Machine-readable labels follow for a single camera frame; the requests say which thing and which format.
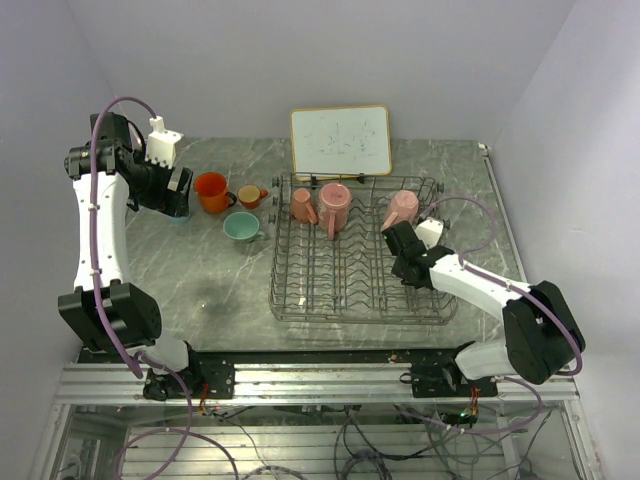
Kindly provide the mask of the light blue mug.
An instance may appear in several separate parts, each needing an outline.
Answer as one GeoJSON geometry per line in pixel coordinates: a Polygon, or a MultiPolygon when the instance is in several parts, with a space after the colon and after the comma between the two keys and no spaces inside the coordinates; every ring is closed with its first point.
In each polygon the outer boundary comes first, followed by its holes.
{"type": "Polygon", "coordinates": [[[189,215],[179,216],[179,217],[170,217],[169,222],[172,225],[184,225],[189,221],[189,219],[190,219],[189,215]]]}

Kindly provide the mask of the pink faceted mug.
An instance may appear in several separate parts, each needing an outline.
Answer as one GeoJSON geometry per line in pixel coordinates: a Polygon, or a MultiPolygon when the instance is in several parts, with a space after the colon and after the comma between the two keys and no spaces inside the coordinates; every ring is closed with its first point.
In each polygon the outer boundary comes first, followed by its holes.
{"type": "Polygon", "coordinates": [[[417,216],[419,206],[419,199],[414,192],[400,190],[391,199],[385,211],[381,229],[386,230],[402,221],[412,224],[417,216]]]}

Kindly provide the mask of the large orange mug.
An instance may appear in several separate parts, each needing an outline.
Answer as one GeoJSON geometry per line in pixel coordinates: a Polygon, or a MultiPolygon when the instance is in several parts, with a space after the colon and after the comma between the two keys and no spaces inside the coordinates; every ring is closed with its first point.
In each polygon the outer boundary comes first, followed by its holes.
{"type": "Polygon", "coordinates": [[[226,178],[220,173],[199,175],[194,190],[202,208],[210,214],[222,213],[237,203],[236,195],[229,190],[226,178]]]}

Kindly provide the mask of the small orange cup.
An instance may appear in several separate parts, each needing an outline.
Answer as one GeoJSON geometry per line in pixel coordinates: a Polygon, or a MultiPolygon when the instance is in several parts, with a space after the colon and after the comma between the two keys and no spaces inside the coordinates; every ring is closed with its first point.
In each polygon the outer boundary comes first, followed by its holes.
{"type": "Polygon", "coordinates": [[[256,209],[268,195],[266,189],[254,184],[243,185],[237,192],[238,201],[248,210],[256,209]]]}

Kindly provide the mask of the mint green cup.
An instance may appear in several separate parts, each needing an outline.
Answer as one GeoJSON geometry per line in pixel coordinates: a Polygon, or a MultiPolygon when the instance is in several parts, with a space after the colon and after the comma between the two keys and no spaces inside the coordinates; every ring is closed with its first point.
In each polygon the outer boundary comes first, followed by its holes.
{"type": "Polygon", "coordinates": [[[248,212],[230,214],[223,222],[223,232],[233,241],[240,243],[251,243],[266,238],[259,219],[248,212]]]}

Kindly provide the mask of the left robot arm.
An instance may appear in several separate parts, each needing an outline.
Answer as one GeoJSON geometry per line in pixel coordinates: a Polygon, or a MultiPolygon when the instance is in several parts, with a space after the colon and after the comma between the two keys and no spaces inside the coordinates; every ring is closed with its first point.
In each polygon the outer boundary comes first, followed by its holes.
{"type": "Polygon", "coordinates": [[[126,246],[129,211],[189,216],[193,173],[185,168],[172,178],[182,136],[153,116],[147,139],[135,146],[138,128],[125,116],[108,112],[90,121],[91,139],[64,160],[80,240],[73,290],[59,296],[59,314],[86,350],[118,356],[143,379],[144,398],[192,397],[205,384],[197,354],[164,331],[158,302],[131,280],[126,246]]]}

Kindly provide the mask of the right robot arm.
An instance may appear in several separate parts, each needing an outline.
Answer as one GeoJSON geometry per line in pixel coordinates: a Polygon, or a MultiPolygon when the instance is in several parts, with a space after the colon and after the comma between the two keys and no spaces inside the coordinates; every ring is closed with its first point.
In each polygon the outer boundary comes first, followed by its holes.
{"type": "Polygon", "coordinates": [[[405,286],[464,300],[503,322],[504,338],[458,348],[440,373],[442,387],[459,396],[476,380],[517,375],[541,385],[583,366],[586,342],[557,285],[509,280],[477,267],[453,250],[427,248],[407,221],[382,231],[394,257],[392,274],[405,286]]]}

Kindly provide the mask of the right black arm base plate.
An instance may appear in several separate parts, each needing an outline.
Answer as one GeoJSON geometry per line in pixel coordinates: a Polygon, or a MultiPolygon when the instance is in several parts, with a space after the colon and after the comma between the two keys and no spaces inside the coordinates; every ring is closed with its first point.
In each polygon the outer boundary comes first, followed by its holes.
{"type": "Polygon", "coordinates": [[[454,362],[456,355],[472,344],[474,341],[456,348],[408,350],[400,360],[411,366],[401,374],[399,381],[411,387],[414,398],[463,398],[471,397],[473,392],[481,398],[496,397],[498,388],[489,377],[469,380],[454,362]]]}

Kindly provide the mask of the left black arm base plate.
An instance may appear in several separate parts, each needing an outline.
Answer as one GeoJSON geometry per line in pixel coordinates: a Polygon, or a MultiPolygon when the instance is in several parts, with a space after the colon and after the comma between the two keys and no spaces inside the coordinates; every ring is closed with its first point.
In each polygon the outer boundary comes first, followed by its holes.
{"type": "MultiPolygon", "coordinates": [[[[189,364],[176,372],[192,398],[231,399],[235,388],[235,366],[226,359],[210,354],[197,353],[188,347],[189,364]]],[[[165,371],[157,373],[149,368],[142,391],[143,398],[154,401],[183,399],[184,389],[178,380],[165,371]]]]}

